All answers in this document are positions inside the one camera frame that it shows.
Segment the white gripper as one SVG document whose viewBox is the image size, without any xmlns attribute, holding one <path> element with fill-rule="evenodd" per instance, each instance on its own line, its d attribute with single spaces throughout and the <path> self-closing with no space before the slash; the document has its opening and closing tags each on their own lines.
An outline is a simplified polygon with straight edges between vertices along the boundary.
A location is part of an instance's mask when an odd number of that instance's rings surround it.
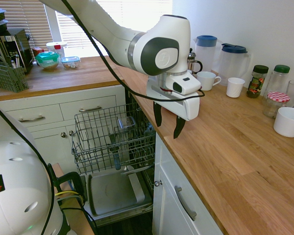
<svg viewBox="0 0 294 235">
<path fill-rule="evenodd" d="M 161 108 L 169 110 L 177 115 L 176 127 L 173 132 L 173 138 L 176 139 L 184 128 L 185 122 L 197 117 L 199 113 L 200 98 L 196 92 L 187 95 L 181 95 L 175 91 L 165 93 L 156 83 L 155 78 L 149 78 L 147 81 L 147 96 L 166 101 L 155 101 L 153 103 L 153 112 L 157 127 L 162 124 Z M 173 99 L 182 99 L 186 97 L 196 96 L 183 101 L 169 102 Z"/>
</svg>

